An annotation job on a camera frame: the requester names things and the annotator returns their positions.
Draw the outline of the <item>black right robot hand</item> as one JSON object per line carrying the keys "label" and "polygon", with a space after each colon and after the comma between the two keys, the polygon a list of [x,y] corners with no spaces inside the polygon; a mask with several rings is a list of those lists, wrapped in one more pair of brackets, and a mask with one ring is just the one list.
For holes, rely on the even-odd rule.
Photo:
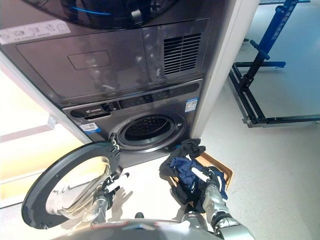
{"label": "black right robot hand", "polygon": [[209,168],[206,169],[205,172],[200,171],[199,169],[192,167],[191,171],[203,182],[207,183],[208,185],[214,185],[219,187],[221,185],[221,181],[219,180],[218,176]]}

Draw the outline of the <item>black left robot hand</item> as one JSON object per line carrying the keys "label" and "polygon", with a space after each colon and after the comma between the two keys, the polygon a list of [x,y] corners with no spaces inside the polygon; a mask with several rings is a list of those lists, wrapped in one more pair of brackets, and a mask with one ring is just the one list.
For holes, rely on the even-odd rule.
{"label": "black left robot hand", "polygon": [[130,174],[128,172],[123,175],[113,177],[110,175],[107,179],[102,183],[99,189],[96,191],[94,195],[94,199],[102,199],[105,198],[111,201],[116,194],[116,192],[121,188],[121,186],[126,182]]}

